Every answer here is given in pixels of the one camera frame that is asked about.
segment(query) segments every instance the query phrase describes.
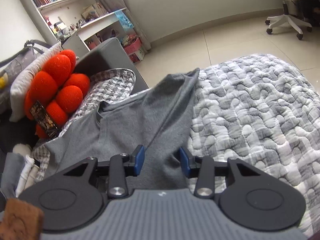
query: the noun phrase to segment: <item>baseboard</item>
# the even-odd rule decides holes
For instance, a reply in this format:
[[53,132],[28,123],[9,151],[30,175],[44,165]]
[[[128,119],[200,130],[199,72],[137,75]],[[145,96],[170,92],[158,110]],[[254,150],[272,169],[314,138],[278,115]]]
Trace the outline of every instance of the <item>baseboard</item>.
[[207,29],[207,28],[211,28],[214,26],[218,26],[218,25],[222,25],[222,24],[226,24],[226,23],[231,23],[231,22],[236,22],[236,21],[247,20],[247,19],[251,19],[251,18],[257,18],[257,17],[263,17],[263,16],[275,16],[275,15],[280,15],[280,14],[283,14],[282,8],[231,15],[228,17],[224,17],[224,18],[212,20],[209,22],[201,23],[201,24],[183,29],[181,31],[169,34],[169,35],[164,36],[158,40],[152,41],[151,47],[155,48],[159,45],[162,45],[162,44],[169,42],[169,41],[173,41],[175,39],[178,39],[178,38],[185,36],[185,35],[188,35],[190,33],[197,32],[197,31]]

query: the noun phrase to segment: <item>pink basket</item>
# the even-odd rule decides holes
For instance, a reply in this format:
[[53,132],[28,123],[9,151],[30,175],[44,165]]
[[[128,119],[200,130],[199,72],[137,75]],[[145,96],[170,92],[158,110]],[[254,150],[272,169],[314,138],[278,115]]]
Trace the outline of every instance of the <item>pink basket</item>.
[[130,55],[135,51],[137,51],[140,47],[141,47],[141,41],[139,38],[137,38],[134,43],[130,44],[129,46],[126,46],[124,48],[124,51],[126,52],[126,54]]

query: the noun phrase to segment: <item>brown wooden block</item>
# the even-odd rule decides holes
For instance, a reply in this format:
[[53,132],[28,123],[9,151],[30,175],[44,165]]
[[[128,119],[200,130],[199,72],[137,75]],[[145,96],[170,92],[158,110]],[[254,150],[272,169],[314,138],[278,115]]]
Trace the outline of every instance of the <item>brown wooden block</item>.
[[38,240],[44,213],[41,209],[19,199],[10,198],[0,224],[2,240]]

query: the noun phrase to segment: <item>white desk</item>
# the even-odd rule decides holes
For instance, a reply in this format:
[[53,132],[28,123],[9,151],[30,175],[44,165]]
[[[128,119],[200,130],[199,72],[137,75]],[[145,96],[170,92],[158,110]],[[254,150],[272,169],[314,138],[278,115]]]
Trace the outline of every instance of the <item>white desk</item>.
[[98,45],[100,41],[95,34],[117,21],[118,18],[116,17],[115,13],[112,12],[88,22],[82,25],[75,33],[73,33],[71,37],[69,37],[62,45],[62,47],[63,49],[73,50],[75,54],[81,58],[90,51],[84,41],[88,38],[92,38],[94,43]]

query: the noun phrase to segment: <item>gray sofa armrest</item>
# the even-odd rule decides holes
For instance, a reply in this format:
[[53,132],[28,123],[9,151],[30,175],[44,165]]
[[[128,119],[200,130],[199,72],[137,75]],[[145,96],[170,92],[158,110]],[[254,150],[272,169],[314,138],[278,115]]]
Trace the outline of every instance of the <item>gray sofa armrest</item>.
[[136,74],[132,94],[148,88],[117,38],[110,38],[91,50],[77,62],[74,72],[92,76],[113,68],[128,68]]

